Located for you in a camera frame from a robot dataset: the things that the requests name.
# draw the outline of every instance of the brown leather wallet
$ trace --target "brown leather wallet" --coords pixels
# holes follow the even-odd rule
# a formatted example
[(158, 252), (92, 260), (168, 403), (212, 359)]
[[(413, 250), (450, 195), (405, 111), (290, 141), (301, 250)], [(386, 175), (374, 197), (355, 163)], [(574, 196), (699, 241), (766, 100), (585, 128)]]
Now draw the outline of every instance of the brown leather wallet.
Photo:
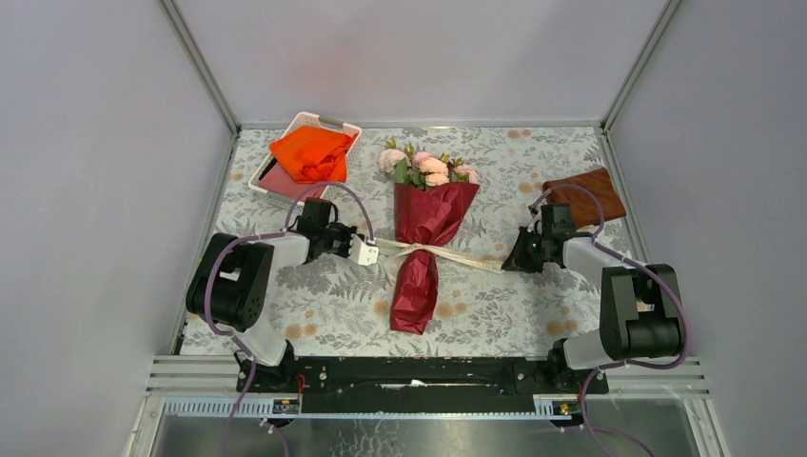
[[(625, 206), (614, 191), (614, 185), (611, 184), (611, 175), (607, 169), (595, 169), (565, 179), (546, 181), (543, 183), (543, 189), (547, 190), (557, 184), (576, 184), (593, 193), (597, 200), (600, 201), (600, 205), (602, 205), (602, 212), (606, 221), (624, 217), (626, 214)], [(555, 189), (546, 197), (546, 200), (549, 203), (570, 204), (572, 207), (572, 219), (574, 219), (578, 229), (584, 226), (600, 224), (597, 206), (591, 201), (591, 197), (578, 189)]]

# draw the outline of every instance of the basket handle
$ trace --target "basket handle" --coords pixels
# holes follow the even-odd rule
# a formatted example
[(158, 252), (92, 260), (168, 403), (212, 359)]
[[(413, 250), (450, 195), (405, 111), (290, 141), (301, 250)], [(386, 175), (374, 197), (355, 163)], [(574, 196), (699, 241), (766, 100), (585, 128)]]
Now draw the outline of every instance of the basket handle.
[(319, 119), (321, 124), (329, 124), (330, 126), (338, 127), (339, 129), (344, 127), (344, 122), (337, 121), (336, 119), (332, 119), (330, 117), (320, 116)]

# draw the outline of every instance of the flower bouquet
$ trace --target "flower bouquet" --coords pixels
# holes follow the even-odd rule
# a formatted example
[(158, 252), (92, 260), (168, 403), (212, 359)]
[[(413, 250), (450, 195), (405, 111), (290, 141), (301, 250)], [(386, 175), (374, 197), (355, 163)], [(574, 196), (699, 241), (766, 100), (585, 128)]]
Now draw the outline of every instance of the flower bouquet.
[(395, 181), (395, 238), (413, 244), (398, 271), (390, 328), (423, 334), (437, 303), (437, 261), (422, 245), (444, 246), (454, 238), (479, 190), (479, 177), (463, 159), (403, 150), (386, 143), (379, 168)]

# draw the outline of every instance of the red wrapping paper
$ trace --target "red wrapping paper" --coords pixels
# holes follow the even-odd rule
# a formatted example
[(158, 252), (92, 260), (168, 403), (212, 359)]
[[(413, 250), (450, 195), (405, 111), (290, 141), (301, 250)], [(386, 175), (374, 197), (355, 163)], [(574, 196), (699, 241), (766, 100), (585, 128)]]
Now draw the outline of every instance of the red wrapping paper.
[[(395, 185), (395, 238), (404, 243), (444, 246), (454, 238), (479, 185), (449, 183), (429, 190)], [(437, 261), (416, 250), (398, 270), (390, 328), (423, 334), (437, 304)]]

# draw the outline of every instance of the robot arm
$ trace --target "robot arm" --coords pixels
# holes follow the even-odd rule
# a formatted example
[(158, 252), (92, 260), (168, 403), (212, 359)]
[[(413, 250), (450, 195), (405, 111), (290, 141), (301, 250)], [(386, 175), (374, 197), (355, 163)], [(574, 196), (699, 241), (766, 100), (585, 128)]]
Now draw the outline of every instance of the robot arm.
[[(541, 230), (520, 228), (516, 246), (503, 269), (542, 272), (547, 262), (582, 274), (600, 290), (600, 328), (560, 340), (550, 358), (582, 370), (634, 357), (677, 355), (685, 339), (676, 307), (642, 271), (597, 248), (591, 235), (576, 231), (569, 204), (541, 207)], [(676, 293), (675, 271), (664, 264), (646, 265)]]
[[(327, 200), (307, 199), (294, 229), (282, 237), (236, 246), (212, 278), (213, 321), (235, 332), (260, 365), (277, 367), (286, 353), (286, 340), (264, 312), (266, 289), (274, 284), (279, 268), (306, 264), (325, 253), (359, 265), (375, 264), (378, 260), (378, 248), (369, 245), (355, 227), (330, 221), (335, 208)], [(223, 233), (213, 235), (187, 291), (189, 312), (205, 315), (205, 289), (213, 264), (236, 238)]]

